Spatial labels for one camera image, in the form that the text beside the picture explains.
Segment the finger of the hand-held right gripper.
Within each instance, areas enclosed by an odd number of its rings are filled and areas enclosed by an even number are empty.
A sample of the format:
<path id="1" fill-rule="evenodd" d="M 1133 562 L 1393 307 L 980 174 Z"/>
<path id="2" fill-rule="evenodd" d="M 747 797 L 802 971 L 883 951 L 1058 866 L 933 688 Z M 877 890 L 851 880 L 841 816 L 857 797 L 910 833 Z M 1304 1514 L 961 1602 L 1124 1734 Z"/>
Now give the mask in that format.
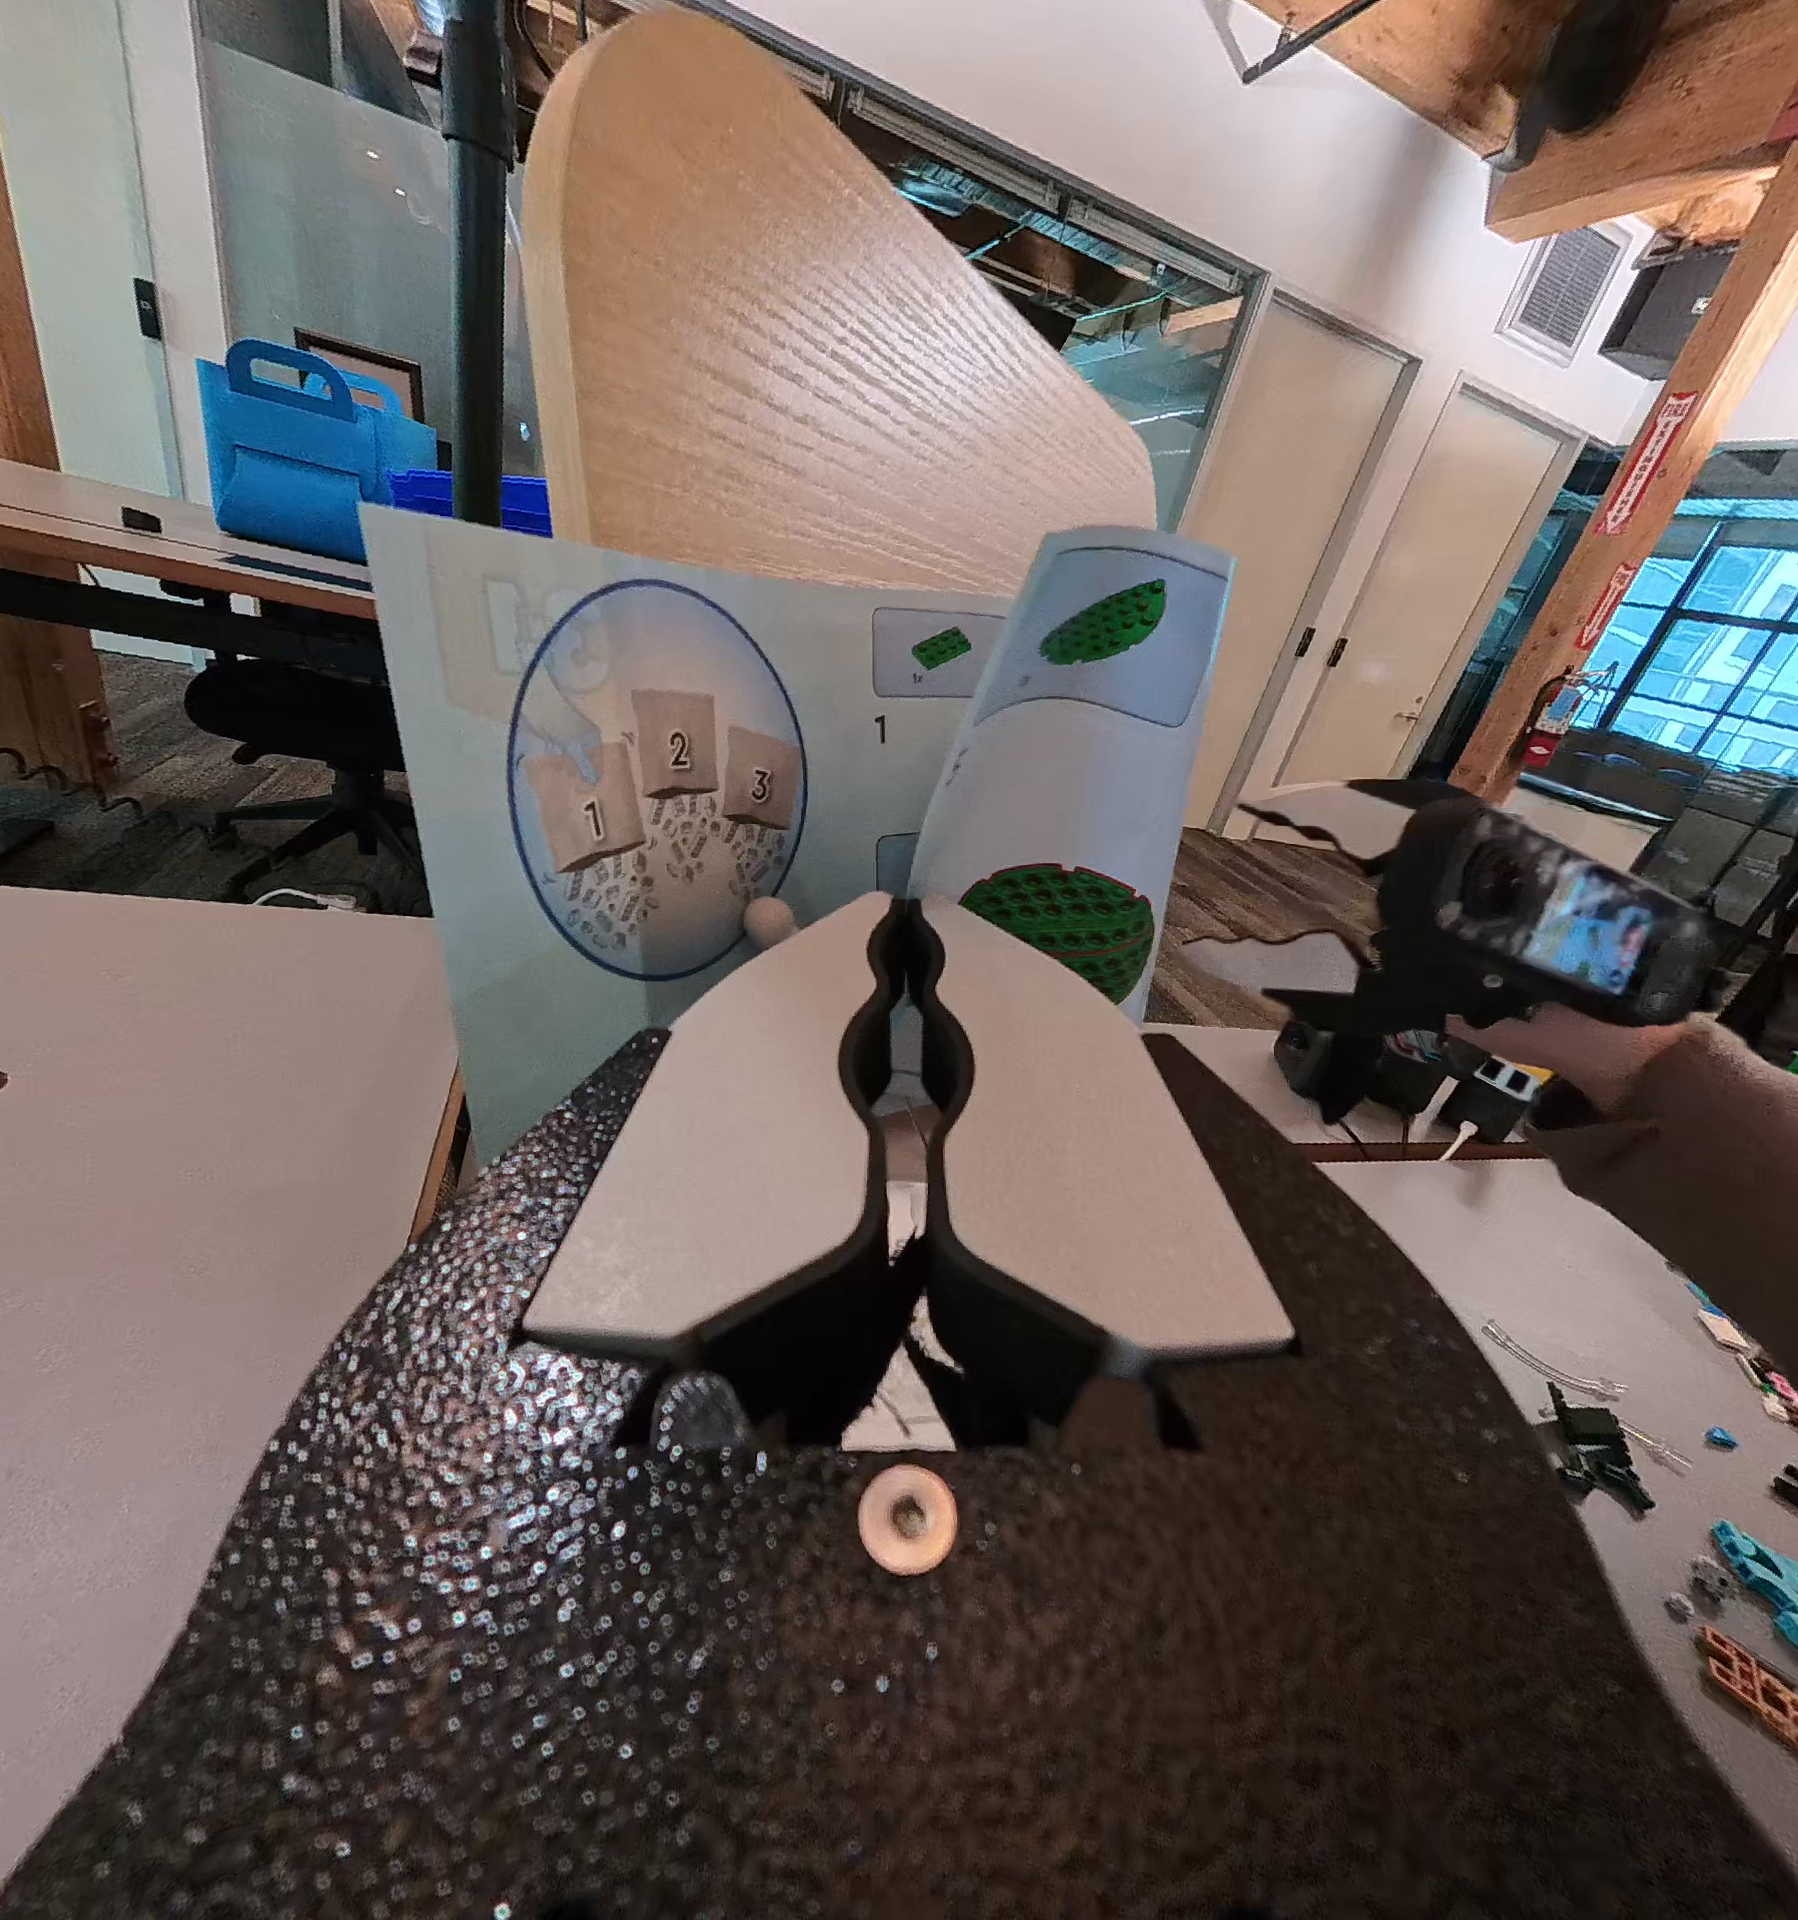
<path id="1" fill-rule="evenodd" d="M 1432 800 L 1445 800 L 1444 782 L 1386 777 L 1285 783 L 1262 792 L 1262 800 L 1238 800 L 1238 810 L 1317 851 L 1331 851 L 1359 871 L 1382 871 L 1409 818 Z"/>
<path id="2" fill-rule="evenodd" d="M 1357 989 L 1373 960 L 1373 943 L 1331 924 L 1285 936 L 1210 933 L 1183 943 L 1183 964 L 1233 989 Z"/>

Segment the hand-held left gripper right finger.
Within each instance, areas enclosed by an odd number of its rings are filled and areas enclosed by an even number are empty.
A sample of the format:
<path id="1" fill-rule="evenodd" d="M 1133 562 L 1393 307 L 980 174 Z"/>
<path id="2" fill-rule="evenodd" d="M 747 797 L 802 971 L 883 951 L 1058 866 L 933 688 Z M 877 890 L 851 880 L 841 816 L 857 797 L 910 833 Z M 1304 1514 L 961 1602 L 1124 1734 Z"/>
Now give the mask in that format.
<path id="1" fill-rule="evenodd" d="M 967 1369 L 1280 1354 L 1292 1322 L 1144 1035 L 1048 951 L 917 905 L 933 1330 Z"/>

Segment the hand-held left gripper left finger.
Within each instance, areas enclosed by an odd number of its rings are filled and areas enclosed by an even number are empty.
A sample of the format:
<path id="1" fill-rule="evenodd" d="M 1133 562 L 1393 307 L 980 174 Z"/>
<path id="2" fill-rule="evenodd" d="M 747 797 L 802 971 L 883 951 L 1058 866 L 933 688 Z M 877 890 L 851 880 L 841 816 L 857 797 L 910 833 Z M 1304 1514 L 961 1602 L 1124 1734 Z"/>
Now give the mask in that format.
<path id="1" fill-rule="evenodd" d="M 888 1011 L 908 910 L 863 893 L 666 1035 L 522 1332 L 588 1358 L 885 1364 Z"/>

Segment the lego instruction booklet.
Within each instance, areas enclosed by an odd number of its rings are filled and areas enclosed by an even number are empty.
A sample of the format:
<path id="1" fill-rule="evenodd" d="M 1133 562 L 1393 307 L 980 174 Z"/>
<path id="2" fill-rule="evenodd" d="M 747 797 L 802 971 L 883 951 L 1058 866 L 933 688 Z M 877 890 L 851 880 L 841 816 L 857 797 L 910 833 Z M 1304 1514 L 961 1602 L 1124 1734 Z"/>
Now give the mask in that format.
<path id="1" fill-rule="evenodd" d="M 388 701 L 490 1167 L 759 943 L 883 890 L 1082 884 L 1142 1015 L 1238 555 L 1048 535 L 1016 588 L 845 588 L 365 508 Z"/>

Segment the person's right forearm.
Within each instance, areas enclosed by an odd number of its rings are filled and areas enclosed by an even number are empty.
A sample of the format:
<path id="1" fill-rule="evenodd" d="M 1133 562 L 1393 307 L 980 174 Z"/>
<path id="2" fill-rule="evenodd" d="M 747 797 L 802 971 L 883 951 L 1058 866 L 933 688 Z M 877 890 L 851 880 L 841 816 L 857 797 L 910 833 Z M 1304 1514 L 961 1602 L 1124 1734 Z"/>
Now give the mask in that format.
<path id="1" fill-rule="evenodd" d="M 1560 1182 L 1647 1239 L 1798 1383 L 1798 1079 L 1682 1022 L 1616 1091 L 1555 1070 L 1531 1137 Z"/>

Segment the black lego piece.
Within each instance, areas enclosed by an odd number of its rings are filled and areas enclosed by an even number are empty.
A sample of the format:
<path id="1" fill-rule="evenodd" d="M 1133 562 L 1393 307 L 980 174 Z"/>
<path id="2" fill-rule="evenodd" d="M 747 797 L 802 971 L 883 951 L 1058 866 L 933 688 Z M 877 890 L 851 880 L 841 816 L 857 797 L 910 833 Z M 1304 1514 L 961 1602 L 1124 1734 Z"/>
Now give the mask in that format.
<path id="1" fill-rule="evenodd" d="M 1633 1517 L 1651 1514 L 1633 1442 L 1608 1407 L 1577 1407 L 1549 1379 L 1553 1430 L 1555 1430 L 1555 1476 L 1569 1495 L 1605 1492 Z"/>

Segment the teal lego piece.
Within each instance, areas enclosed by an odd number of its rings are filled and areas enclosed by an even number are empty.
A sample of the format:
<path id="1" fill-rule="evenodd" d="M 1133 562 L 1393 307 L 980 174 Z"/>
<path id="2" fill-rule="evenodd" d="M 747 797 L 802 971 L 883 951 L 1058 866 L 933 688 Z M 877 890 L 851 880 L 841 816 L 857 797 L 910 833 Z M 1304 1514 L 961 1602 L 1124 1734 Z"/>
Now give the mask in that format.
<path id="1" fill-rule="evenodd" d="M 1770 1607 L 1778 1637 L 1798 1650 L 1798 1559 L 1733 1523 L 1714 1523 L 1711 1545 L 1728 1572 Z"/>

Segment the brown lattice lego piece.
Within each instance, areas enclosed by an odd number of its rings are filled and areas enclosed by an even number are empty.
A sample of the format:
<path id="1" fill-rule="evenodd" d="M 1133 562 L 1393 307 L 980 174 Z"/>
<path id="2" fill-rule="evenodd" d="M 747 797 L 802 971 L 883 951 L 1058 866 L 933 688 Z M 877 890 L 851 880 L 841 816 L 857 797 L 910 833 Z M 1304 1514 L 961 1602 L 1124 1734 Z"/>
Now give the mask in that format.
<path id="1" fill-rule="evenodd" d="M 1693 1650 L 1700 1679 L 1798 1759 L 1798 1686 L 1711 1623 L 1696 1623 Z"/>

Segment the person's right hand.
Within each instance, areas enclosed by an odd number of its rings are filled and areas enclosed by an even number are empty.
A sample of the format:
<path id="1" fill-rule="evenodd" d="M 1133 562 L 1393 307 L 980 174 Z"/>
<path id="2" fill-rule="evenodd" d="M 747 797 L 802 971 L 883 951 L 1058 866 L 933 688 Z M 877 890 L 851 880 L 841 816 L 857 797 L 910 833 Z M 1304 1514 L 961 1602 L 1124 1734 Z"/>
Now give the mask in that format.
<path id="1" fill-rule="evenodd" d="M 1545 1070 L 1569 1082 L 1590 1111 L 1614 1112 L 1636 1079 L 1682 1039 L 1682 1026 L 1616 1026 L 1560 1003 L 1539 1003 L 1528 1015 L 1491 1026 L 1445 1015 L 1444 1035 L 1523 1070 Z"/>

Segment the white door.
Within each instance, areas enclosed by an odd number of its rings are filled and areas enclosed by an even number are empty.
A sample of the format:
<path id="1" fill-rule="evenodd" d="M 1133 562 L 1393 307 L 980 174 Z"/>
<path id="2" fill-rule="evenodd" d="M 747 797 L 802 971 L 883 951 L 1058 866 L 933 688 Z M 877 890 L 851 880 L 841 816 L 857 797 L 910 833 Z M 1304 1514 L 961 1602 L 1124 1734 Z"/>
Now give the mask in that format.
<path id="1" fill-rule="evenodd" d="M 1410 353 L 1285 294 L 1249 323 L 1180 514 L 1233 555 L 1188 828 L 1221 828 L 1262 756 L 1410 377 Z"/>
<path id="2" fill-rule="evenodd" d="M 1445 393 L 1278 783 L 1416 762 L 1577 445 L 1475 380 Z"/>

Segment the black charging dock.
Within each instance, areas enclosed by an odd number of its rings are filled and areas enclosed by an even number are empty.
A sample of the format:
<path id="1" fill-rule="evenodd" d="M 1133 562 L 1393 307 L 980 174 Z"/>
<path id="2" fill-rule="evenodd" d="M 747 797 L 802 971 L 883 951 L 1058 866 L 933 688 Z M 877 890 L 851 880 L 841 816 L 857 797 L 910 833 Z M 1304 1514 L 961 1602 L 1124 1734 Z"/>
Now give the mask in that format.
<path id="1" fill-rule="evenodd" d="M 1331 1137 L 1359 1146 L 1507 1146 L 1545 1079 L 1475 1044 L 1405 1031 L 1386 1039 L 1285 1022 L 1272 1039 L 1285 1087 L 1317 1105 Z"/>

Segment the large paned window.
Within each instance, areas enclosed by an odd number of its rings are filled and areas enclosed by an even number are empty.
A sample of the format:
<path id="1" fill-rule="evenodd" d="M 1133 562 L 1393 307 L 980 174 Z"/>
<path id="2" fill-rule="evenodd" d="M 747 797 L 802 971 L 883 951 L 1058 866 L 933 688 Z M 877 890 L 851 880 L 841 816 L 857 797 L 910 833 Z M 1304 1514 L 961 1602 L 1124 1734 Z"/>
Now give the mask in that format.
<path id="1" fill-rule="evenodd" d="M 1798 506 L 1679 514 L 1590 648 L 1572 729 L 1798 777 Z"/>

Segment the glass partition window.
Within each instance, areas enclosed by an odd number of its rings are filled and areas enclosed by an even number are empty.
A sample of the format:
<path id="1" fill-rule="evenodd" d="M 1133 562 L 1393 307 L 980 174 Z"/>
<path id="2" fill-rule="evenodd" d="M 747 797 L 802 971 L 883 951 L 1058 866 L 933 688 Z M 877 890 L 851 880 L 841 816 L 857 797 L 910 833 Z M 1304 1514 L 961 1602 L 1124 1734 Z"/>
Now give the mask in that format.
<path id="1" fill-rule="evenodd" d="M 1148 226 L 1024 159 L 987 150 L 866 85 L 836 130 L 1142 434 L 1177 532 L 1262 276 Z"/>

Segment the black office chair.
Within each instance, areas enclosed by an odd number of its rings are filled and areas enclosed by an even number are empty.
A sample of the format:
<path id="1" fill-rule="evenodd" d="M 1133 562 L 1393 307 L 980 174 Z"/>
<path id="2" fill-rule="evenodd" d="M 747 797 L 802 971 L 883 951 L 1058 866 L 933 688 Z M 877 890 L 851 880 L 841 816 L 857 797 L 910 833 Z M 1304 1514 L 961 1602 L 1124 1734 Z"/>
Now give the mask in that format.
<path id="1" fill-rule="evenodd" d="M 351 837 L 365 857 L 388 855 L 406 880 L 426 878 L 415 810 L 384 783 L 406 765 L 384 685 L 219 651 L 183 688 L 183 715 L 197 731 L 227 741 L 236 762 L 303 759 L 330 771 L 319 797 L 242 800 L 209 816 L 204 840 L 219 851 L 236 840 L 242 825 L 299 825 L 295 837 L 225 880 L 225 905 L 247 905 L 281 863 L 305 857 L 341 837 Z"/>

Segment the large rounded wooden divider panel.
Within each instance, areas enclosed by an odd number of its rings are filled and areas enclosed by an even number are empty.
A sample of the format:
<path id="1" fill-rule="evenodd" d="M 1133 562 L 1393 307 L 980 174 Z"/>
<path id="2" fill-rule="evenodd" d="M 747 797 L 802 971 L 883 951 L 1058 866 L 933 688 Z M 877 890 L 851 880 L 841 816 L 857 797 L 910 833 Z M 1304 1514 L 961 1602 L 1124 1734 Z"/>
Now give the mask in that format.
<path id="1" fill-rule="evenodd" d="M 522 290 L 557 539 L 1014 598 L 1042 535 L 1158 523 L 1142 434 L 716 18 L 557 68 Z"/>

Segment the blue plastic tote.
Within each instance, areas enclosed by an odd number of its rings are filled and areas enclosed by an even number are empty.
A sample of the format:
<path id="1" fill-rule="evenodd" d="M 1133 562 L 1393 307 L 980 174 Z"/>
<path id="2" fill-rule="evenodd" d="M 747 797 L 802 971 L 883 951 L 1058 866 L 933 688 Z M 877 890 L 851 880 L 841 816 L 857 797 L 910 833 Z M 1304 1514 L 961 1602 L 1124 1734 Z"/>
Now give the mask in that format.
<path id="1" fill-rule="evenodd" d="M 330 562 L 365 562 L 365 506 L 439 467 L 436 425 L 393 387 L 305 346 L 242 338 L 197 358 L 213 524 Z"/>

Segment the wooden desk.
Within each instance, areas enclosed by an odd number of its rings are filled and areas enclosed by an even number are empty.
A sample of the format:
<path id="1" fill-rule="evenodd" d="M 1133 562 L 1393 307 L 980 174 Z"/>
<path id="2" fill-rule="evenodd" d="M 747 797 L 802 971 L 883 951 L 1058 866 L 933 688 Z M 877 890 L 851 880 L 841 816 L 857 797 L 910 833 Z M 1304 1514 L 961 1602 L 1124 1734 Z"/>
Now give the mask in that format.
<path id="1" fill-rule="evenodd" d="M 19 461 L 0 461 L 0 566 L 34 576 L 88 566 L 341 619 L 377 615 L 372 580 L 353 562 L 227 535 L 204 506 L 180 494 L 145 494 Z"/>

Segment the black pole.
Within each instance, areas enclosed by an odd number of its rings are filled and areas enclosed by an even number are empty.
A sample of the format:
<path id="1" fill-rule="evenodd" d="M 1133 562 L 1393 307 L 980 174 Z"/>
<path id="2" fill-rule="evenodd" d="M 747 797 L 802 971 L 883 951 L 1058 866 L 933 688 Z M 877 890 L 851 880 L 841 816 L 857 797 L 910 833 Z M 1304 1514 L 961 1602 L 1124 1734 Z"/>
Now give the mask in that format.
<path id="1" fill-rule="evenodd" d="M 516 87 L 500 0 L 439 7 L 439 98 L 453 174 L 458 517 L 500 524 L 505 187 L 516 159 Z"/>

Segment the red vertical post sign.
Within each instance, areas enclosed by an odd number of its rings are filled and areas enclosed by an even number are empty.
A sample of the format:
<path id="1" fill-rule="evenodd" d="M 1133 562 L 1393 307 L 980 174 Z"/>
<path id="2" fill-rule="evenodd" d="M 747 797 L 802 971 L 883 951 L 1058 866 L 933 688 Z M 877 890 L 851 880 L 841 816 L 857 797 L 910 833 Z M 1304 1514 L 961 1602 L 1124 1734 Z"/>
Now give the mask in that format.
<path id="1" fill-rule="evenodd" d="M 1616 539 L 1633 524 L 1644 489 L 1651 485 L 1658 467 L 1667 465 L 1696 399 L 1700 399 L 1696 391 L 1658 393 L 1651 418 L 1640 425 L 1621 467 L 1614 474 L 1608 489 L 1601 494 L 1597 523 L 1587 524 L 1597 539 Z"/>

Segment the wall air vent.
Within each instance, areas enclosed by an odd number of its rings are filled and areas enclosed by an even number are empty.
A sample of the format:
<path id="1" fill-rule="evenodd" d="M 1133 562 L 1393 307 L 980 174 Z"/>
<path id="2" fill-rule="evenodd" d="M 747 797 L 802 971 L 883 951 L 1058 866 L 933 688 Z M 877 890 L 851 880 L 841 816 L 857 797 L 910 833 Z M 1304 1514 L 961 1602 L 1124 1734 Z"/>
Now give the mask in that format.
<path id="1" fill-rule="evenodd" d="M 1496 335 L 1549 364 L 1569 364 L 1621 261 L 1621 226 L 1569 226 L 1533 243 Z"/>

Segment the black wall speaker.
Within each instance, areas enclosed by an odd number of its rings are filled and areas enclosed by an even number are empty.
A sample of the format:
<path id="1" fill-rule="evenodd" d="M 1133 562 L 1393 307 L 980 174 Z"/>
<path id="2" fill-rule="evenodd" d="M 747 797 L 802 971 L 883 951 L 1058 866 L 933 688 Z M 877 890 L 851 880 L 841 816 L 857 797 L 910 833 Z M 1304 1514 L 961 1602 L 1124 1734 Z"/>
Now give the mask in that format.
<path id="1" fill-rule="evenodd" d="M 1644 256 L 1633 294 L 1605 327 L 1601 358 L 1644 380 L 1667 380 L 1733 259 L 1736 243 Z"/>

